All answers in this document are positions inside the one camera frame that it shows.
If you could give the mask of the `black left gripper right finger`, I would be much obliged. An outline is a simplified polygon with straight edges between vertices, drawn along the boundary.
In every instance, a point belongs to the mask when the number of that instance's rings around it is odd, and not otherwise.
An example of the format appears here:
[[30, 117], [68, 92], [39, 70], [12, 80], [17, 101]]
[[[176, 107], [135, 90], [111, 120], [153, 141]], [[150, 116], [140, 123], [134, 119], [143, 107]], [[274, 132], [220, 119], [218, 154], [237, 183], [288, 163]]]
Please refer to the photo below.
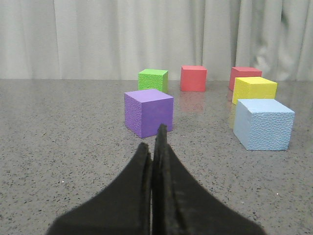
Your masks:
[[258, 224], [224, 205], [188, 172], [159, 126], [153, 159], [154, 235], [264, 235]]

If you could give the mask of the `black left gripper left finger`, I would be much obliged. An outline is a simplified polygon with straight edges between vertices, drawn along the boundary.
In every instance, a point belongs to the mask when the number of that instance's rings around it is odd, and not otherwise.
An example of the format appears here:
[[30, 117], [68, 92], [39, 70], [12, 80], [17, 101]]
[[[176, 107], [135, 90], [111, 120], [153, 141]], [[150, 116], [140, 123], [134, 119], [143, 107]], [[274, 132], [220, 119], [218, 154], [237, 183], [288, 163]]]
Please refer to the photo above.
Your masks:
[[140, 143], [123, 171], [103, 191], [59, 216], [49, 235], [148, 235], [152, 159]]

